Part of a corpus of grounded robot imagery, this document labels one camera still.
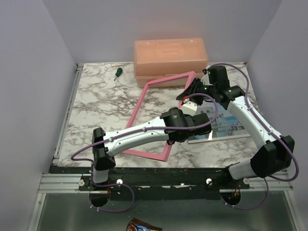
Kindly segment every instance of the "orange plastic container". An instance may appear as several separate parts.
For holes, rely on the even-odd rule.
[[[208,56],[201,38],[135,41],[134,75],[138,87],[151,80],[194,71],[202,77]],[[184,86],[186,79],[151,85]]]

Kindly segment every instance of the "storage box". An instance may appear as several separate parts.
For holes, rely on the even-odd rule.
[[[134,75],[138,87],[151,80],[194,71],[202,77],[208,57],[201,38],[143,40],[135,42]],[[186,79],[151,87],[184,86]]]

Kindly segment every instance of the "framed picture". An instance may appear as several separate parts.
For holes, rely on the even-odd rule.
[[[206,113],[210,119],[213,118],[215,114],[213,103],[204,102],[201,106],[198,106],[196,115],[202,113]],[[250,136],[240,121],[221,105],[218,105],[218,117],[211,123],[211,126],[212,131],[209,134],[189,137],[188,143],[219,141]]]

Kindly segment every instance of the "table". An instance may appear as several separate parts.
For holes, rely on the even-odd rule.
[[[243,63],[236,64],[246,74]],[[114,81],[116,70],[121,67],[123,74]],[[89,167],[90,163],[70,160],[70,156],[80,148],[91,144],[92,132],[102,127],[105,131],[124,129],[133,112],[142,89],[137,87],[133,63],[85,64],[76,97],[68,118],[68,126],[63,137],[59,154],[59,167]],[[238,71],[227,67],[230,85],[246,87],[244,77]],[[176,96],[183,88],[150,89],[139,110],[135,125],[161,115],[169,108],[177,106]],[[252,87],[249,97],[257,108]],[[135,150],[161,153],[165,142],[153,142],[136,147]],[[250,159],[257,148],[250,137],[222,141],[188,144],[175,143],[169,160],[161,162],[127,154],[115,157],[117,167],[225,167]],[[91,149],[79,155],[93,159]]]

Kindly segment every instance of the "gray floor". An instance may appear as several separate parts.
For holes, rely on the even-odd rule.
[[[256,205],[264,192],[243,192],[239,205]],[[110,202],[109,208],[125,207],[128,202]],[[86,194],[48,194],[39,231],[125,231],[132,218],[163,231],[293,231],[294,225],[284,192],[271,192],[261,209],[239,211],[221,201],[136,201],[119,214],[90,209]]]

